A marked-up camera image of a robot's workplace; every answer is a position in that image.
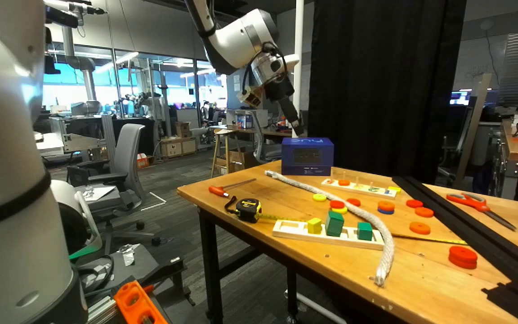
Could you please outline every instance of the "green block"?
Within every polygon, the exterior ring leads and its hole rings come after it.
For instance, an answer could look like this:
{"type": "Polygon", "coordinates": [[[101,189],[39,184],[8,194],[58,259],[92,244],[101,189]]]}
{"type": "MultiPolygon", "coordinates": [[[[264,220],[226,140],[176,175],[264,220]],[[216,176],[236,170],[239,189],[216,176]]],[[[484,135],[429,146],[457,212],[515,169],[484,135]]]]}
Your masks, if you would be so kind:
{"type": "Polygon", "coordinates": [[[343,224],[345,220],[343,219],[343,215],[336,213],[334,211],[329,211],[327,215],[327,222],[325,222],[325,233],[329,236],[340,236],[343,231],[343,224]]]}
{"type": "Polygon", "coordinates": [[[358,223],[357,238],[359,240],[371,241],[373,240],[373,228],[369,223],[358,223]]]}

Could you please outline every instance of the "rope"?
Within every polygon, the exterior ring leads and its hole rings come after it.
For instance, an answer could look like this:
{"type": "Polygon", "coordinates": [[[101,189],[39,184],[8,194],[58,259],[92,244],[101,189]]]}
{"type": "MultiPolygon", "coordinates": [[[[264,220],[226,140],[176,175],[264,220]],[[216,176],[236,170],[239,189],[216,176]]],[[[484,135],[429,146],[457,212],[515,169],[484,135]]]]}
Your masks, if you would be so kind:
{"type": "Polygon", "coordinates": [[[288,185],[298,187],[306,191],[310,191],[311,193],[323,194],[329,200],[342,201],[345,203],[345,206],[350,212],[362,217],[363,219],[371,223],[373,226],[375,226],[383,236],[383,241],[385,242],[385,245],[383,247],[383,255],[381,256],[381,260],[379,261],[379,266],[377,267],[377,273],[375,276],[375,284],[379,287],[383,287],[383,285],[385,284],[385,278],[389,274],[389,271],[391,270],[391,265],[393,264],[393,258],[395,256],[395,242],[393,242],[393,236],[391,235],[391,232],[389,232],[387,226],[381,221],[381,219],[371,214],[370,212],[364,211],[331,193],[325,192],[313,186],[309,186],[308,184],[300,183],[298,181],[289,179],[285,176],[278,174],[277,172],[267,170],[265,171],[265,175],[282,181],[288,185]]]}

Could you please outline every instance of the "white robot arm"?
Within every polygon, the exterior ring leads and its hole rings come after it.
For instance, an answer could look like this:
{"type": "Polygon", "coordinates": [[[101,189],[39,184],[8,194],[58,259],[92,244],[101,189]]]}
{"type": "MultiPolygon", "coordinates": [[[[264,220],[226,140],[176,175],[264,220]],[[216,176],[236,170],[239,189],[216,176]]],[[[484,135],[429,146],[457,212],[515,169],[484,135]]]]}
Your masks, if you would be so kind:
{"type": "Polygon", "coordinates": [[[299,58],[297,55],[283,57],[275,45],[278,31],[271,15],[255,9],[218,29],[206,0],[185,0],[185,4],[203,40],[207,59],[215,70],[222,74],[232,74],[248,64],[243,84],[251,69],[257,82],[265,88],[267,99],[278,101],[296,134],[302,134],[303,127],[289,100],[295,90],[288,77],[288,70],[298,63],[299,58]]]}

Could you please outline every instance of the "wooden stool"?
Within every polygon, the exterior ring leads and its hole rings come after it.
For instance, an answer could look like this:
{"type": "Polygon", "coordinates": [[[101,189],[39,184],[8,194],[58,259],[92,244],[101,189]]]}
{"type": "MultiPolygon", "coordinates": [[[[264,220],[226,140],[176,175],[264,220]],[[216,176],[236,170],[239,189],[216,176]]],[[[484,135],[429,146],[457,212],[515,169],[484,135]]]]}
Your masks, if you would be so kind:
{"type": "Polygon", "coordinates": [[[213,153],[213,164],[211,165],[211,177],[213,178],[213,174],[215,172],[215,166],[217,164],[217,152],[221,146],[221,135],[225,136],[225,166],[227,168],[227,173],[229,173],[229,166],[231,165],[231,160],[229,159],[229,134],[235,135],[235,143],[237,144],[237,152],[239,156],[241,155],[241,148],[239,148],[239,139],[237,138],[237,130],[231,129],[215,129],[213,131],[215,133],[215,150],[213,153]]]}

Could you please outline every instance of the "black table leg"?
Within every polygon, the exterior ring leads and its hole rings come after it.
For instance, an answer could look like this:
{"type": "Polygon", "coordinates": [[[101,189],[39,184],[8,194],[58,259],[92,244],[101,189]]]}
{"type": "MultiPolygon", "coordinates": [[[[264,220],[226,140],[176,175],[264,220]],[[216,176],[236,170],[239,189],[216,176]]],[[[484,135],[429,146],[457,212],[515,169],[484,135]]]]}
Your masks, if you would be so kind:
{"type": "Polygon", "coordinates": [[[203,266],[205,269],[205,288],[207,290],[207,318],[212,324],[222,324],[223,304],[221,301],[221,276],[217,254],[217,234],[215,224],[206,217],[207,211],[199,209],[201,246],[203,247],[203,266]]]}
{"type": "Polygon", "coordinates": [[[297,274],[287,268],[287,316],[288,324],[297,323],[297,274]]]}

